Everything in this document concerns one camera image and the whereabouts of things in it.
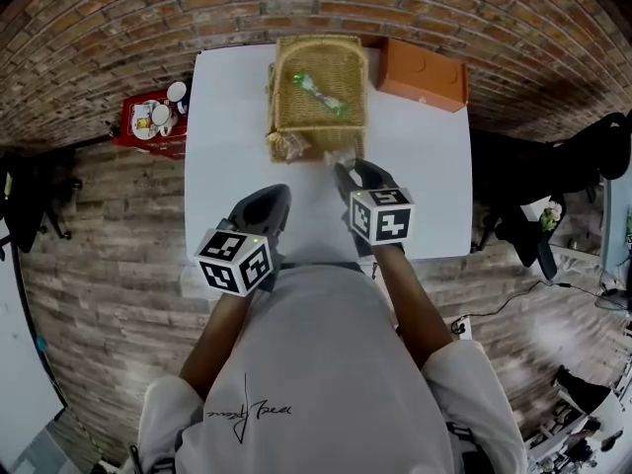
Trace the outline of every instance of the cable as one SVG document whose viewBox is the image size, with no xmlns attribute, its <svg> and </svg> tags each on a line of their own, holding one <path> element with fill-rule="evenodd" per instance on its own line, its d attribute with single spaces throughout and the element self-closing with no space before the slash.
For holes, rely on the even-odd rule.
<svg viewBox="0 0 632 474">
<path fill-rule="evenodd" d="M 592 295 L 595 298 L 600 298 L 601 300 L 605 300 L 606 302 L 610 302 L 611 304 L 614 305 L 614 307 L 604 307 L 602 305 L 595 304 L 594 306 L 596 308 L 598 308 L 598 309 L 603 309 L 603 310 L 606 310 L 606 311 L 627 311 L 627 307 L 623 307 L 621 304 L 618 304 L 617 302 L 615 302 L 613 300 L 605 298 L 604 295 L 597 295 L 596 293 L 592 293 L 591 291 L 587 291 L 587 290 L 585 290 L 583 288 L 580 288 L 578 286 L 574 286 L 573 284 L 570 284 L 568 282 L 546 282 L 546 281 L 543 281 L 543 280 L 539 280 L 538 282 L 532 284 L 529 287 L 528 290 L 521 291 L 520 293 L 517 293 L 517 294 L 511 296 L 510 298 L 508 298 L 505 301 L 505 303 L 503 305 L 501 305 L 501 307 L 499 307 L 496 311 L 484 312 L 484 313 L 473 312 L 473 313 L 469 313 L 469 314 L 463 314 L 462 316 L 460 316 L 459 318 L 455 319 L 450 324 L 450 332 L 452 334 L 454 334 L 454 335 L 459 335 L 460 333 L 462 333 L 462 332 L 460 332 L 460 327 L 458 326 L 458 323 L 461 322 L 462 320 L 464 320 L 465 318 L 484 318 L 484 317 L 487 317 L 487 316 L 496 316 L 501 311 L 503 311 L 503 309 L 505 309 L 505 307 L 507 307 L 512 300 L 514 300 L 515 298 L 518 298 L 520 296 L 529 295 L 531 293 L 531 291 L 536 286 L 538 286 L 539 284 L 544 284 L 547 287 L 558 286 L 558 287 L 561 287 L 561 288 L 576 289 L 578 291 L 582 291 L 583 293 L 587 293 L 588 295 Z"/>
</svg>

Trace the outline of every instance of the power strip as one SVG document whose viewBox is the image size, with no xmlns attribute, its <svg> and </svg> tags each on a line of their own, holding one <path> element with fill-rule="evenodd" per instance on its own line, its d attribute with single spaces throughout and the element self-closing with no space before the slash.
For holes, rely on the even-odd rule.
<svg viewBox="0 0 632 474">
<path fill-rule="evenodd" d="M 105 469 L 105 471 L 110 474 L 119 474 L 120 472 L 122 472 L 118 467 L 114 467 L 106 460 L 99 460 L 99 465 L 101 465 Z"/>
<path fill-rule="evenodd" d="M 445 326 L 447 326 L 448 330 L 451 331 L 452 323 L 454 323 L 459 318 L 460 316 L 452 316 L 449 318 L 443 318 L 443 321 L 445 322 Z M 470 319 L 464 318 L 456 324 L 457 328 L 461 326 L 465 329 L 465 331 L 462 334 L 459 334 L 458 338 L 462 341 L 464 340 L 471 341 L 473 338 L 472 338 L 472 323 L 470 322 Z"/>
</svg>

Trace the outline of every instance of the white wall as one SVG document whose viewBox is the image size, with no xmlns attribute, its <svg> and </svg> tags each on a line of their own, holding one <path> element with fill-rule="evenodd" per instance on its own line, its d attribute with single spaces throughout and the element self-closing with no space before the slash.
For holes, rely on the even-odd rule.
<svg viewBox="0 0 632 474">
<path fill-rule="evenodd" d="M 0 221 L 0 238 L 6 235 Z M 63 406 L 46 375 L 24 316 L 9 245 L 0 262 L 0 462 L 10 468 Z"/>
</svg>

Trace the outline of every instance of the orange box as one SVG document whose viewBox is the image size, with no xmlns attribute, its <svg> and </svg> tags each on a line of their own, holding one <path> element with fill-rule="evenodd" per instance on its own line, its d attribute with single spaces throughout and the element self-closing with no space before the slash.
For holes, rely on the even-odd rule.
<svg viewBox="0 0 632 474">
<path fill-rule="evenodd" d="M 389 39 L 380 57 L 377 89 L 455 113 L 467 105 L 467 65 Z"/>
</svg>

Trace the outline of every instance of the wicker basket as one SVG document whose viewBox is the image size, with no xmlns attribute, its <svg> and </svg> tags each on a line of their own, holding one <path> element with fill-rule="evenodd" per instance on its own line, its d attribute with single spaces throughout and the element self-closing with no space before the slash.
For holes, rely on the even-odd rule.
<svg viewBox="0 0 632 474">
<path fill-rule="evenodd" d="M 347 36 L 303 36 L 279 39 L 276 65 L 270 70 L 268 145 L 273 162 L 285 162 L 283 134 L 298 133 L 312 145 L 294 161 L 321 160 L 324 151 L 353 147 L 364 154 L 366 129 L 366 53 L 359 39 Z M 292 84 L 307 72 L 323 93 L 348 104 L 336 116 L 312 94 Z"/>
</svg>

